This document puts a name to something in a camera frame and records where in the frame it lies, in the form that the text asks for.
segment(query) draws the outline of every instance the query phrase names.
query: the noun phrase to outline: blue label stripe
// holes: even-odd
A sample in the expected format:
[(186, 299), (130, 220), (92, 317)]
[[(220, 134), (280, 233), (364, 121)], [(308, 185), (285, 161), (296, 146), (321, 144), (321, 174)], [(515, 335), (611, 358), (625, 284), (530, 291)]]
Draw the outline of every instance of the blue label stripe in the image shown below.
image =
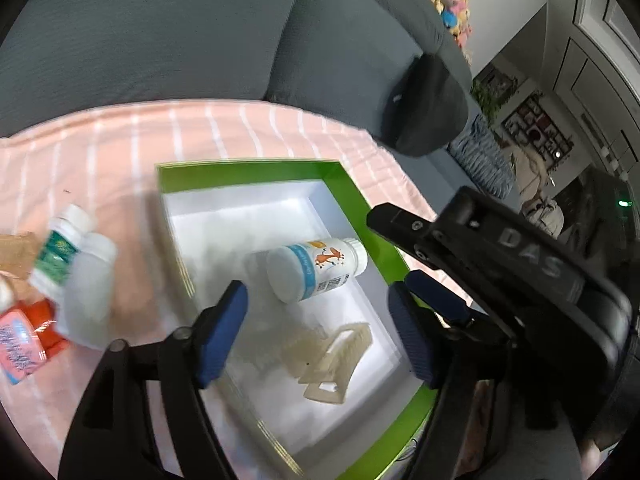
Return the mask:
[(291, 251), (298, 257), (298, 261), (302, 266), (302, 273), (305, 277), (305, 293), (302, 299), (306, 300), (314, 290), (316, 290), (316, 270), (314, 269), (314, 261), (311, 259), (306, 249), (299, 244), (288, 245)]

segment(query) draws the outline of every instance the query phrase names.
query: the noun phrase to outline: white bottle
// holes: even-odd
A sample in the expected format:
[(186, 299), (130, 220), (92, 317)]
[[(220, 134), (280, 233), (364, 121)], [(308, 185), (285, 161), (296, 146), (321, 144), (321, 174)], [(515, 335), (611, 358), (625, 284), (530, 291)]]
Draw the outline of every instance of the white bottle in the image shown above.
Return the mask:
[(55, 303), (62, 298), (62, 286), (82, 238), (94, 228), (94, 223), (92, 216), (75, 204), (49, 221), (49, 237), (33, 264), (29, 283)]
[(306, 300), (342, 286), (367, 268), (367, 251), (355, 238), (326, 238), (272, 249), (271, 288), (284, 303)]
[(113, 265), (118, 248), (106, 236), (89, 233), (71, 264), (55, 330), (82, 346), (104, 350), (111, 342), (110, 313)]

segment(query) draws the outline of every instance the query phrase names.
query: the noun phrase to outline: brown object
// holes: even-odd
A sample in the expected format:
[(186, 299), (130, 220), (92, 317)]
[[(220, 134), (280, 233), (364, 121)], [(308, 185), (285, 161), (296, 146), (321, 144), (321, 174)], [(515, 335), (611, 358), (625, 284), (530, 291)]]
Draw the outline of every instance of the brown object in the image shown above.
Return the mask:
[(16, 300), (27, 304), (43, 298), (28, 282), (41, 243), (33, 233), (0, 235), (0, 275), (14, 290)]

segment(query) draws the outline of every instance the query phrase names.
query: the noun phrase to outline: barcode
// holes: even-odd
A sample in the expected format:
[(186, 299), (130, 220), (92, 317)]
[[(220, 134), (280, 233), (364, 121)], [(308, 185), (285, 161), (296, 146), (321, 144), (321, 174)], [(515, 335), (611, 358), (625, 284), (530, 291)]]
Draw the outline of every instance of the barcode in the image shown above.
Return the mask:
[(341, 280), (342, 277), (329, 280), (329, 284), (327, 285), (326, 290), (333, 290), (335, 287), (340, 285)]

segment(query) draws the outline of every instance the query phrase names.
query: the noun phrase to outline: pill bottle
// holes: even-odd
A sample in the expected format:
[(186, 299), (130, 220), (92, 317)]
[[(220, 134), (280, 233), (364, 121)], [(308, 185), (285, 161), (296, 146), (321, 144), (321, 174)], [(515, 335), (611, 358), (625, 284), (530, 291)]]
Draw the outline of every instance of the pill bottle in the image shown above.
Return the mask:
[(367, 268), (367, 251), (356, 238), (326, 238), (272, 249), (267, 275), (284, 303), (333, 290)]
[(19, 301), (0, 317), (0, 365), (11, 384), (33, 374), (68, 346), (54, 330), (49, 300), (27, 305)]
[(69, 341), (104, 350), (111, 342), (110, 314), (116, 244), (89, 233), (82, 240), (56, 309), (56, 332)]
[(75, 204), (49, 221), (49, 237), (33, 263), (29, 283), (54, 303), (62, 299), (69, 266), (80, 250), (82, 238), (94, 228), (94, 219)]

